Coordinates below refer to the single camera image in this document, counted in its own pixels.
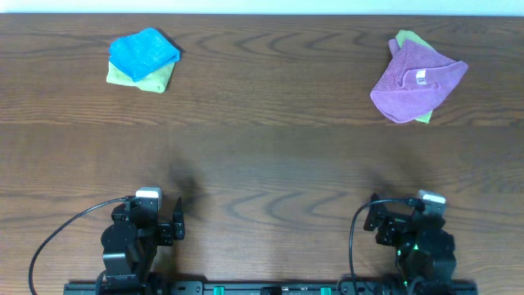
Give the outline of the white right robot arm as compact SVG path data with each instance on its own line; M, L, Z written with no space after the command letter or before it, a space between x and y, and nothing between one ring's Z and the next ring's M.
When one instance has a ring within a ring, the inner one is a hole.
M376 231L376 243L395 249L400 287L406 294L455 294L457 261L454 236L443 230L445 197L420 190L415 197L400 199L413 209L408 215L389 211L388 202L372 194L364 230Z

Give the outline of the blue microfiber cloth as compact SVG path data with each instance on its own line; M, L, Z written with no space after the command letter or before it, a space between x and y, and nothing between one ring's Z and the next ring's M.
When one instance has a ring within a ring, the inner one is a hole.
M109 53L109 61L133 82L180 59L180 51L154 28L117 39Z

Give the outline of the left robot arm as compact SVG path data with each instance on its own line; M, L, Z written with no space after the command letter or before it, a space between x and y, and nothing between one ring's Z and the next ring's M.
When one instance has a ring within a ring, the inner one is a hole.
M106 283L98 294L170 294L170 284L151 272L159 247L185 237L183 200L168 221L159 219L158 198L127 196L111 213L113 224L102 234Z

